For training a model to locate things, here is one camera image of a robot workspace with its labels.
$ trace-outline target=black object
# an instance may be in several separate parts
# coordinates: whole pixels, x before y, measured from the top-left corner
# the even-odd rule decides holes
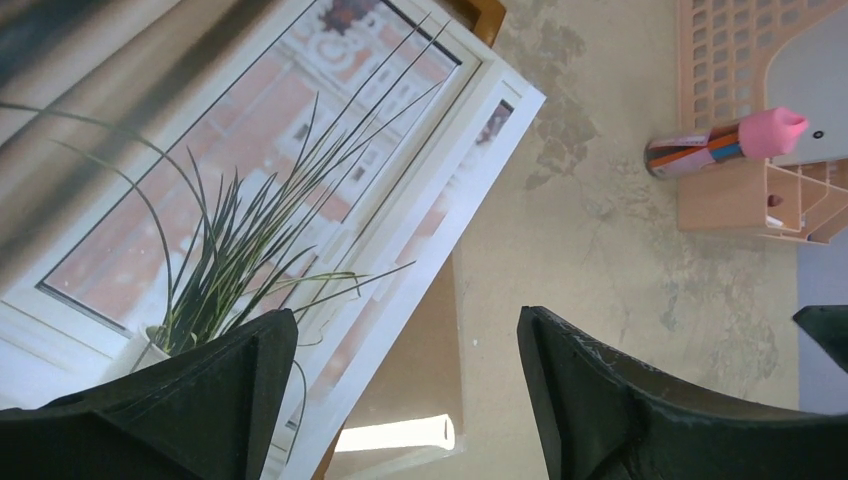
[[[296,344],[292,312],[273,311],[40,409],[1,411],[0,478],[259,478]]]
[[[825,319],[805,309],[796,321],[844,368],[848,310],[829,312]],[[841,462],[848,415],[785,410],[698,387],[542,307],[522,309],[518,345],[552,479],[848,478]]]

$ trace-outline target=window pane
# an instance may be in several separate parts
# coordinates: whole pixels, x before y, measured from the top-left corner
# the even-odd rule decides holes
[[[414,25],[394,7],[378,0],[317,2],[171,148],[170,156],[189,174],[190,149],[200,165],[212,204],[221,179],[226,188],[236,167],[239,178],[244,179],[242,192],[249,202],[270,175],[277,174],[275,188],[280,187],[307,137],[308,148],[358,89],[361,91],[334,130],[336,137],[354,130],[391,88],[370,129],[349,143],[362,144],[363,148],[348,160],[350,166],[334,170],[319,188],[328,188],[343,178],[292,251],[309,245],[319,248],[293,265],[286,276],[306,272],[321,254],[320,246],[337,229],[355,229],[347,219],[353,208],[364,208],[357,200],[366,189],[391,184],[390,172],[398,169],[387,166],[410,160],[394,158],[394,149],[415,128],[416,119],[427,111],[442,82],[458,66],[456,59],[441,48],[427,48],[429,40],[419,32],[404,42],[413,29]],[[390,56],[398,45],[400,48]],[[402,75],[422,51],[425,53]],[[386,58],[389,60],[380,66]],[[366,82],[372,73],[373,78]],[[375,133],[370,142],[362,142]],[[343,177],[348,170],[351,173]],[[140,188],[162,221],[176,272],[188,251],[200,210],[182,177],[166,162],[153,167]],[[301,214],[309,206],[305,205]],[[266,265],[260,278],[271,271],[273,265]],[[155,223],[140,198],[130,192],[40,288],[113,326],[133,330],[139,324],[161,321],[166,284],[163,248]],[[277,307],[289,293],[281,290],[270,296],[262,309]]]

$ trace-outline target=stained surface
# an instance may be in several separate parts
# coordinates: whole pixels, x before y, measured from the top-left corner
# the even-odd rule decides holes
[[[548,101],[454,253],[464,453],[393,478],[545,478],[522,305],[671,374],[798,405],[793,245],[684,235],[641,150],[676,129],[674,2],[505,0],[495,49]]]

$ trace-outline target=green plant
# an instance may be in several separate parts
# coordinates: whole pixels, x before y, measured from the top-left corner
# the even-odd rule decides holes
[[[263,298],[279,289],[301,282],[326,283],[340,280],[354,282],[353,286],[340,292],[319,298],[308,305],[299,306],[295,312],[300,313],[408,266],[405,265],[381,275],[369,276],[362,282],[360,279],[365,276],[354,272],[324,272],[298,278],[285,277],[289,267],[314,248],[312,246],[295,250],[298,238],[332,196],[340,182],[357,165],[371,139],[440,85],[439,83],[433,85],[385,124],[377,125],[380,105],[403,75],[430,48],[438,37],[435,35],[368,112],[358,119],[351,131],[337,132],[339,121],[350,109],[365,85],[401,45],[419,31],[419,28],[420,24],[383,59],[331,125],[320,132],[317,139],[310,145],[310,138],[314,138],[312,125],[318,105],[316,96],[312,121],[294,168],[285,179],[281,179],[279,188],[276,187],[278,174],[271,175],[252,199],[243,198],[243,179],[239,178],[237,170],[229,182],[225,181],[223,175],[221,176],[217,195],[214,195],[214,200],[210,198],[209,192],[201,181],[197,161],[190,150],[188,154],[194,179],[164,150],[139,133],[119,125],[53,108],[36,108],[6,102],[0,102],[0,108],[35,112],[99,126],[152,149],[179,172],[199,207],[200,219],[194,229],[185,261],[175,272],[162,222],[153,204],[139,187],[138,181],[131,179],[112,163],[91,152],[83,151],[64,141],[53,140],[123,178],[147,206],[161,240],[167,270],[166,313],[162,328],[158,330],[154,341],[166,353],[176,355],[237,328],[250,318]],[[331,174],[345,168],[346,170],[339,178],[330,181],[329,187],[323,190],[319,188],[330,179]],[[315,198],[316,195],[317,201],[308,208],[305,214],[299,214],[298,209],[306,204],[306,199]],[[266,265],[272,265],[273,268],[270,274],[261,278],[260,269]],[[245,306],[237,308],[242,299],[246,299]]]

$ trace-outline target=basket hole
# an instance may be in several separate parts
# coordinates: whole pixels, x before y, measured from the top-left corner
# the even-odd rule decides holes
[[[733,16],[733,24],[736,25],[737,27],[740,26],[740,25],[745,25],[746,22],[748,22],[748,11],[747,10],[743,10],[743,11],[741,11],[741,12],[739,12],[736,15]]]
[[[713,92],[713,98],[715,98],[716,100],[724,100],[725,98],[727,98],[727,86],[722,85],[720,87],[717,87]]]
[[[703,112],[707,109],[707,99],[699,98],[695,100],[695,112]]]
[[[736,87],[736,100],[746,100],[751,97],[751,87]]]
[[[716,118],[728,118],[730,117],[730,104],[722,103],[721,105],[716,105],[714,109]]]
[[[713,63],[723,63],[727,60],[727,49],[723,48],[713,53]]]
[[[744,62],[751,58],[751,51],[748,50],[748,47],[742,47],[739,50],[736,50],[736,61]]]
[[[713,35],[713,46],[718,47],[719,45],[724,45],[727,42],[727,32],[722,30],[715,35]]]
[[[771,25],[771,14],[765,13],[757,18],[757,28],[765,28]]]
[[[725,23],[727,23],[727,15],[724,13],[713,17],[713,28],[721,28]]]
[[[798,21],[799,16],[800,14],[798,13],[798,10],[795,9],[783,12],[783,14],[780,16],[780,24],[792,25],[793,23]]]
[[[734,77],[737,82],[744,82],[751,78],[751,67],[742,67],[736,69],[736,76]]]
[[[745,43],[748,41],[748,29],[743,28],[733,34],[733,41],[736,43]]]
[[[771,32],[766,32],[757,37],[757,46],[758,47],[767,47],[771,44],[771,41],[774,39],[774,35]]]
[[[717,68],[715,72],[713,72],[713,81],[714,82],[723,82],[727,80],[727,67]]]
[[[692,34],[692,41],[694,43],[703,42],[707,38],[707,29],[699,28],[695,30],[695,33]]]

